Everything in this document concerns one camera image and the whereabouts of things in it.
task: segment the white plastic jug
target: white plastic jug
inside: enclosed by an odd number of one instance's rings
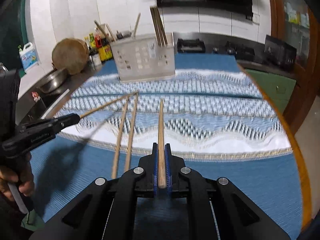
[[[34,65],[38,65],[36,52],[31,42],[28,42],[27,44],[25,44],[23,46],[23,50],[19,51],[19,54],[20,54],[20,59],[21,59],[24,70],[27,70],[28,68]]]

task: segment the metal bolt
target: metal bolt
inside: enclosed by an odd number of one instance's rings
[[[218,182],[221,184],[221,185],[227,185],[229,183],[229,180],[227,178],[220,178],[218,180]]]
[[[188,174],[188,173],[190,173],[190,168],[188,168],[188,167],[183,167],[183,168],[181,168],[181,172],[182,173],[184,173],[184,174]]]
[[[95,181],[95,184],[98,186],[103,185],[106,182],[106,180],[104,178],[97,178]]]
[[[141,168],[141,167],[134,168],[133,172],[135,174],[141,174],[141,173],[143,173],[143,168]]]

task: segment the yellow can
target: yellow can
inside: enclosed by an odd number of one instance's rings
[[[99,48],[98,52],[99,52],[99,56],[100,56],[101,61],[105,61],[107,59],[112,58],[112,51],[111,51],[111,47],[109,44],[106,46],[103,46],[102,48]]]

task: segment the glass cabinet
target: glass cabinet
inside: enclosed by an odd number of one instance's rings
[[[307,67],[310,44],[308,6],[304,0],[283,0],[284,41],[297,49],[296,62]]]

